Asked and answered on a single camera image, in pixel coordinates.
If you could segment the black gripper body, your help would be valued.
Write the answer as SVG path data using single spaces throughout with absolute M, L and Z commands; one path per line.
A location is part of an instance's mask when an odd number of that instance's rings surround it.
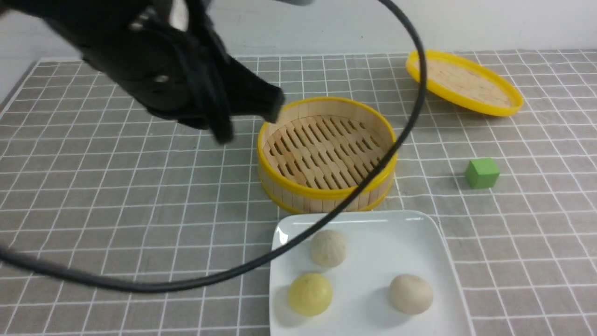
M 275 123 L 282 90 L 229 55 L 200 3 L 187 29 L 155 0 L 47 0 L 45 21 L 152 115 L 233 139 L 234 116 Z

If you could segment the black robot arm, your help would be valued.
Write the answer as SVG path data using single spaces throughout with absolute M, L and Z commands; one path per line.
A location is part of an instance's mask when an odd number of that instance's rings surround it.
M 37 17 L 151 115 L 233 140 L 232 119 L 275 123 L 281 88 L 228 54 L 206 0 L 3 0 Z

